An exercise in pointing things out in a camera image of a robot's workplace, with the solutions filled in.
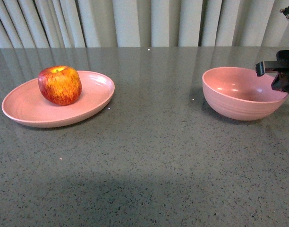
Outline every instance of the white curtain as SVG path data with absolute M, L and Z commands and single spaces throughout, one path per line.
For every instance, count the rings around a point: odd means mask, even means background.
M 0 0 L 0 48 L 289 46 L 289 0 Z

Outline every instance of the gray speckled countertop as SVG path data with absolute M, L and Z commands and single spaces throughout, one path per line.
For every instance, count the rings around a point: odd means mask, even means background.
M 201 82 L 278 50 L 0 50 L 0 227 L 289 227 L 289 97 L 239 122 L 210 108 Z M 107 107 L 54 129 L 3 114 L 12 89 L 59 64 L 110 77 Z

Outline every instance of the bowl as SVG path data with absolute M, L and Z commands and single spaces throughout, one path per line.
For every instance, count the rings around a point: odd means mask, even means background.
M 262 119 L 277 110 L 288 93 L 272 90 L 274 77 L 254 70 L 219 67 L 202 76 L 207 103 L 223 116 L 241 121 Z

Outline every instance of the apple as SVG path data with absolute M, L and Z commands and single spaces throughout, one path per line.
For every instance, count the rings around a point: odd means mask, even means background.
M 69 66 L 53 66 L 38 75 L 41 94 L 57 105 L 74 103 L 82 93 L 82 83 L 78 72 Z

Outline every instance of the plate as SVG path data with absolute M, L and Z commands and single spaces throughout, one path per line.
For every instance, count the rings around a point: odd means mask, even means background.
M 75 103 L 59 106 L 49 102 L 42 96 L 36 78 L 13 89 L 4 98 L 4 114 L 17 123 L 38 128 L 66 126 L 95 115 L 111 100 L 114 82 L 97 72 L 77 72 L 83 89 Z

